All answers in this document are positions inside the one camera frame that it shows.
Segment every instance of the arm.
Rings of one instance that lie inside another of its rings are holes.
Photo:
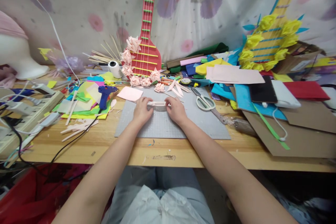
[[[53,223],[100,223],[109,197],[123,172],[134,140],[153,114],[147,110],[150,98],[141,97],[134,110],[133,120],[101,156],[79,183],[56,215]]]
[[[183,104],[168,97],[170,118],[184,131],[204,166],[224,188],[242,223],[297,223],[229,152],[188,119]]]

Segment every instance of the red bag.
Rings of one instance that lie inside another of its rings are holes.
[[[0,201],[0,223],[51,223],[57,211],[77,187],[81,178],[71,179],[87,170],[86,164],[52,164],[48,178],[30,169]],[[44,174],[49,164],[38,167]]]

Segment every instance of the smartphone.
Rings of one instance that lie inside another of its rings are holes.
[[[251,100],[253,102],[277,103],[278,99],[275,94],[270,76],[263,76],[265,83],[249,85]]]

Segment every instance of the cardboard box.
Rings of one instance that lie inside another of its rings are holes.
[[[272,71],[276,74],[289,74],[301,72],[312,64],[320,53],[324,53],[319,47],[298,41],[297,44],[288,48],[290,52],[284,60],[279,61]]]

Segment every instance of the brown cardboard sheet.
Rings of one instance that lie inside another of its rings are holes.
[[[336,133],[336,117],[321,101],[299,100],[300,108],[280,108],[292,125]]]
[[[285,150],[270,133],[258,114],[242,112],[273,156],[336,158],[336,134],[293,126],[286,121],[278,120],[288,133],[286,144],[290,150]],[[285,135],[273,118],[265,117],[265,119],[280,137]]]

